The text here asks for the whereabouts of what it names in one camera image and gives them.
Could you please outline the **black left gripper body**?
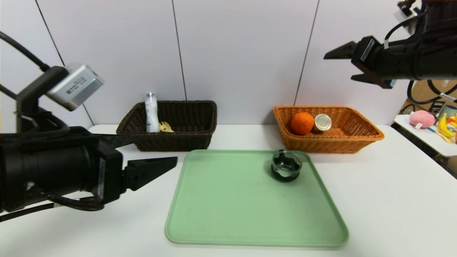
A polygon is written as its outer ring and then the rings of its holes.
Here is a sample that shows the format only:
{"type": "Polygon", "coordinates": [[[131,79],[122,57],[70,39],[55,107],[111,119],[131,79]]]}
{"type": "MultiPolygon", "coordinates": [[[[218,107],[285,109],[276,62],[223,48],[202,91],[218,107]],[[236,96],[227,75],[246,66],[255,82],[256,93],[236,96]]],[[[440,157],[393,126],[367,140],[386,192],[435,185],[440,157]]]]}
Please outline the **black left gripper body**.
{"type": "Polygon", "coordinates": [[[119,198],[122,154],[98,140],[49,140],[22,144],[25,181],[45,193],[91,192],[105,203],[119,198]]]}

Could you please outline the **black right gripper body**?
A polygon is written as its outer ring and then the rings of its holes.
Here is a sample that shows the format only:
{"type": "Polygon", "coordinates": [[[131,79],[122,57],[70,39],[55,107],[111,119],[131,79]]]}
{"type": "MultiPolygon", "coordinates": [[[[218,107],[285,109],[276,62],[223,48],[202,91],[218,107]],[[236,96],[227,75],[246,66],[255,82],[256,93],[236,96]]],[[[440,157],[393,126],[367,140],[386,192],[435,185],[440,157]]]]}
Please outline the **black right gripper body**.
{"type": "Polygon", "coordinates": [[[373,85],[382,89],[392,89],[397,80],[419,80],[418,50],[416,39],[390,43],[387,49],[373,36],[359,41],[351,63],[362,73],[371,76],[373,85]]]}

